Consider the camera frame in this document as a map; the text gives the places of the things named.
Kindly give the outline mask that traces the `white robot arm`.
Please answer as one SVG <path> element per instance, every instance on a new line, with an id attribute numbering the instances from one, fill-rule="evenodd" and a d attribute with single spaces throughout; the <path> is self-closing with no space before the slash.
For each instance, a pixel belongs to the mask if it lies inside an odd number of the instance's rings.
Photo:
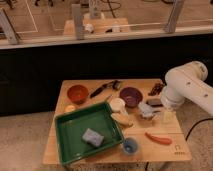
<path id="1" fill-rule="evenodd" d="M 170 69 L 165 74 L 161 103 L 167 110 L 177 110 L 189 99 L 213 116 L 213 87 L 205 83 L 207 76 L 207 67 L 199 61 Z"/>

